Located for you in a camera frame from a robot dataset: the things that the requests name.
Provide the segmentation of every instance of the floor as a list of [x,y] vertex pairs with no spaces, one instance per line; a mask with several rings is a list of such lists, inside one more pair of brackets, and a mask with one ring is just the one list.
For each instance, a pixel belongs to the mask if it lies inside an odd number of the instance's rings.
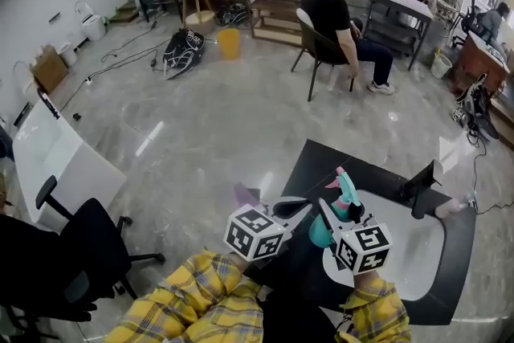
[[[352,0],[353,15],[365,3]],[[102,40],[88,43],[79,62],[52,97],[57,107],[82,80],[138,51],[171,37],[176,16],[161,16],[155,30],[130,43],[105,63],[108,51],[146,31],[139,22],[112,27]],[[242,56],[223,61],[218,45],[208,42],[202,64],[190,74],[165,81],[152,71],[152,56],[105,72],[84,85],[63,110],[80,136],[128,177],[108,211],[130,216],[124,233],[133,253],[162,252],[164,265],[142,264],[129,273],[140,295],[153,290],[191,254],[203,247],[225,251],[222,234],[235,208],[234,185],[259,187],[265,199],[280,194],[306,139],[414,176],[432,159],[444,166],[440,190],[461,198],[473,188],[472,148],[451,119],[454,97],[430,64],[445,39],[442,25],[432,25],[420,61],[411,72],[408,59],[394,61],[390,82],[395,96],[374,95],[358,84],[348,93],[341,75],[329,90],[329,68],[321,67],[312,102],[307,102],[312,59],[304,56],[289,69],[298,49],[251,38],[242,28]],[[362,80],[373,68],[362,65]],[[72,119],[78,112],[82,119]],[[479,208],[514,200],[514,153],[499,142],[476,162]],[[14,172],[10,200],[22,209]],[[413,341],[490,342],[514,311],[514,211],[492,210],[477,218],[471,264],[455,318],[449,326],[413,326]],[[63,341],[101,340],[131,304],[127,296],[102,300],[93,321],[77,325],[52,321]]]

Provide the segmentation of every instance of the black and white marker cube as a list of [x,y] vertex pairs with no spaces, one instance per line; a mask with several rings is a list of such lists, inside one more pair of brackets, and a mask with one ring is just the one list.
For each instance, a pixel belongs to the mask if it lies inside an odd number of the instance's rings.
[[224,242],[252,262],[276,255],[286,232],[283,226],[253,206],[245,205],[230,215]]
[[354,275],[385,266],[393,246],[391,234],[384,223],[355,231],[342,231],[338,240],[337,258]]

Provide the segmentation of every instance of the man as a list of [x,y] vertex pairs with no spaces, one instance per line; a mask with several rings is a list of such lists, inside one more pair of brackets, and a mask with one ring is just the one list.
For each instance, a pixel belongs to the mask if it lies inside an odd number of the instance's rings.
[[337,333],[314,305],[272,292],[257,298],[259,285],[241,274],[248,263],[235,255],[204,251],[188,259],[150,295],[136,300],[107,343],[316,343],[409,342],[409,317],[393,284],[376,272],[354,276],[346,302],[352,336]]
[[496,38],[498,37],[502,19],[506,20],[510,12],[511,10],[507,3],[501,2],[495,9],[487,11],[479,23],[479,33],[482,35],[482,39],[493,46],[501,54],[505,62],[507,61],[507,56]]
[[314,29],[341,46],[342,54],[335,54],[323,45],[319,47],[321,60],[347,64],[350,77],[359,76],[359,60],[374,62],[373,81],[368,84],[371,92],[384,95],[394,94],[394,87],[387,83],[393,55],[387,47],[361,39],[362,27],[350,20],[345,0],[302,0],[302,9],[311,18]]

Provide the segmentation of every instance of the yellow plaid shirt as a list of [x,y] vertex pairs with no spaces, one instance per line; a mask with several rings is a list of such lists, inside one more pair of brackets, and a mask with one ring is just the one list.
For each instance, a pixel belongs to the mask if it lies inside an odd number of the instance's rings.
[[[259,285],[241,283],[228,257],[204,251],[136,300],[106,342],[258,343],[264,335],[258,292]],[[376,279],[356,290],[345,308],[353,314],[355,337],[339,333],[334,341],[410,341],[409,317],[393,284]]]

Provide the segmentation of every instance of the yellow bucket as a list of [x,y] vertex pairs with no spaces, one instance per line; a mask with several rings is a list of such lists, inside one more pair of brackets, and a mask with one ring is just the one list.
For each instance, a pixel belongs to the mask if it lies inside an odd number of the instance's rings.
[[225,29],[218,33],[218,44],[225,60],[239,59],[241,42],[237,29]]

